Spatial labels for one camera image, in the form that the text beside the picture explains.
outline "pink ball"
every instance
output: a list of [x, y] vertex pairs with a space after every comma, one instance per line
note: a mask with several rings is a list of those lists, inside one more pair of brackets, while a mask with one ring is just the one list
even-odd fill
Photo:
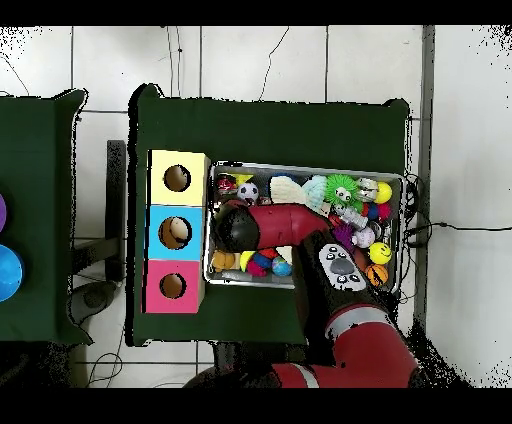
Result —
[[251, 274], [253, 277], [264, 277], [267, 275], [267, 271], [259, 266], [252, 259], [247, 264], [247, 272]]
[[380, 219], [388, 219], [391, 215], [391, 206], [389, 206], [389, 203], [381, 203], [380, 205], [377, 205], [379, 208], [379, 218]]

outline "wooden block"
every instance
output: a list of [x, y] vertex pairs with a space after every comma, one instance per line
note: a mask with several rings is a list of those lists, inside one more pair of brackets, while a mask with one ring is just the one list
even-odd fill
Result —
[[[160, 206], [152, 205], [149, 207], [149, 244], [148, 259], [169, 259], [179, 261], [199, 261], [203, 255], [203, 237], [205, 225], [206, 208], [186, 207], [186, 206]], [[160, 227], [162, 223], [169, 222], [168, 218], [179, 218], [181, 222], [188, 224], [187, 233], [188, 242], [182, 244], [176, 243], [166, 247], [161, 239]], [[163, 228], [164, 234], [170, 234], [170, 228]]]
[[[151, 150], [151, 205], [205, 206], [210, 160], [204, 153]], [[180, 179], [188, 183], [181, 184]]]
[[144, 286], [143, 312], [195, 314], [204, 297], [201, 261], [149, 260]]

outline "blue bowl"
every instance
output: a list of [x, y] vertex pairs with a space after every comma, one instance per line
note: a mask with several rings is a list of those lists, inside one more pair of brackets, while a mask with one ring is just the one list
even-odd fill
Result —
[[22, 279], [21, 259], [11, 249], [0, 244], [0, 302], [16, 293]]

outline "gray bin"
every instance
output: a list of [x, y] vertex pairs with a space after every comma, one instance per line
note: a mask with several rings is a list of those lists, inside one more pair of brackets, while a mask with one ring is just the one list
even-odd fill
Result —
[[[382, 287], [383, 290], [395, 293], [400, 288], [400, 276], [402, 265], [402, 253], [404, 245], [404, 229], [405, 218], [404, 211], [406, 205], [405, 193], [405, 179], [398, 174], [385, 174], [376, 172], [363, 172], [363, 171], [347, 171], [339, 169], [324, 169], [324, 168], [305, 168], [294, 166], [280, 166], [280, 165], [263, 165], [256, 163], [237, 163], [232, 166], [232, 162], [216, 162], [212, 163], [210, 167], [210, 181], [215, 181], [218, 174], [221, 173], [234, 173], [234, 174], [252, 174], [258, 179], [267, 180], [276, 173], [287, 173], [298, 178], [308, 178], [311, 175], [331, 175], [331, 174], [346, 174], [354, 178], [370, 178], [375, 181], [383, 181], [388, 183], [393, 190], [389, 204], [391, 206], [391, 249], [395, 253], [390, 262], [388, 263], [389, 278], [387, 283]], [[212, 229], [212, 211], [210, 208], [207, 210], [206, 217], [206, 238], [205, 238], [205, 252], [203, 258], [203, 272], [205, 280], [210, 284], [229, 284], [239, 286], [252, 286], [252, 287], [273, 287], [276, 289], [293, 289], [294, 283], [291, 276], [278, 277], [269, 272], [265, 277], [253, 277], [246, 272], [240, 270], [224, 270], [220, 273], [210, 269], [210, 264], [215, 250], [215, 243], [213, 240]]]

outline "shape sorter box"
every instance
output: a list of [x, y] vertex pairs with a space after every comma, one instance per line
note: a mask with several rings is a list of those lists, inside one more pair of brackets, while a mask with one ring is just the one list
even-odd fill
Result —
[[[202, 153], [148, 152], [142, 312], [199, 310], [204, 297], [202, 263], [209, 166], [210, 160]], [[171, 224], [164, 223], [175, 219], [186, 225], [186, 238], [178, 238]], [[181, 287], [181, 291], [172, 289], [172, 296], [167, 288], [171, 280], [173, 284], [179, 281]]]

